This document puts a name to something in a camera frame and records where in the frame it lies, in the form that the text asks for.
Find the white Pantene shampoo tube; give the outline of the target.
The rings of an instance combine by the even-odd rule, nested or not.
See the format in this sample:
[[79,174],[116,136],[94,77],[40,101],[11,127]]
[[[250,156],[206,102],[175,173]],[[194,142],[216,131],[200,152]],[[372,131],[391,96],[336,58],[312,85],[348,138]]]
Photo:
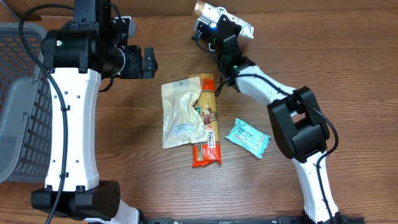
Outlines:
[[212,23],[213,26],[216,26],[219,18],[222,15],[226,15],[230,20],[237,23],[241,26],[240,35],[247,39],[254,38],[254,28],[250,23],[246,22],[245,20],[230,14],[224,7],[212,6],[207,2],[197,1],[193,10],[193,15],[197,19],[201,19],[202,21],[206,22],[207,24]]

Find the teal wet wipes packet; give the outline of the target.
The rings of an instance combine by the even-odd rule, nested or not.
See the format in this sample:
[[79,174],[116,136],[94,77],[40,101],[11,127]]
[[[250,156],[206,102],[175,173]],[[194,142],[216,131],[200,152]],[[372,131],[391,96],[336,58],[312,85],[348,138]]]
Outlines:
[[235,124],[232,130],[225,136],[225,138],[232,143],[243,147],[258,159],[262,158],[262,155],[267,149],[271,139],[267,134],[260,132],[239,118],[235,119]]

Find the clear pouch of brown powder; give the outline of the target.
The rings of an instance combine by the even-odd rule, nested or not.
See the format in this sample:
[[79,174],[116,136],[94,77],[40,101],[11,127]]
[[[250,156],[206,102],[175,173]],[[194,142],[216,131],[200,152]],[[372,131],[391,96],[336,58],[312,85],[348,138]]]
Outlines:
[[206,139],[205,125],[194,104],[201,95],[199,77],[170,82],[161,86],[164,124],[164,149],[195,144]]

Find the orange spaghetti packet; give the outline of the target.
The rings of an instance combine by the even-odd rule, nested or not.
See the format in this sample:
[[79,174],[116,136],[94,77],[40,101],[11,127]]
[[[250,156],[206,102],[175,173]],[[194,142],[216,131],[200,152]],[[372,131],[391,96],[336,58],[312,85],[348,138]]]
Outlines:
[[201,116],[206,131],[206,139],[193,145],[192,167],[205,167],[212,162],[222,165],[214,75],[199,73],[188,77],[200,79],[202,91],[194,109]]

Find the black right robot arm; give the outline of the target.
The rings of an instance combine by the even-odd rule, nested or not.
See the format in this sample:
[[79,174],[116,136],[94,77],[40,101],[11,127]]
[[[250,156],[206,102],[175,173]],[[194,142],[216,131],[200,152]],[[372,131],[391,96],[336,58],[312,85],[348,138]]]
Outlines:
[[267,107],[277,146],[298,173],[307,222],[342,223],[326,170],[326,157],[338,145],[336,142],[328,149],[326,142],[331,134],[337,134],[336,129],[321,112],[311,89],[295,89],[275,81],[241,53],[240,31],[241,26],[225,15],[211,29],[211,43],[225,84]]

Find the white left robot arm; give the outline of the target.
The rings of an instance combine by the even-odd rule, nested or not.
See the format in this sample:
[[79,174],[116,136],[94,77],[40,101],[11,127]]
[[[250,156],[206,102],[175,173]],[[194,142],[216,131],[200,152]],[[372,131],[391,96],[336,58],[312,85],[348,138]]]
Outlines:
[[142,223],[142,212],[121,200],[119,183],[99,178],[95,110],[103,79],[154,77],[154,50],[129,45],[134,22],[110,1],[76,1],[72,11],[72,21],[47,32],[37,61],[50,82],[52,136],[45,186],[31,204],[49,218]]

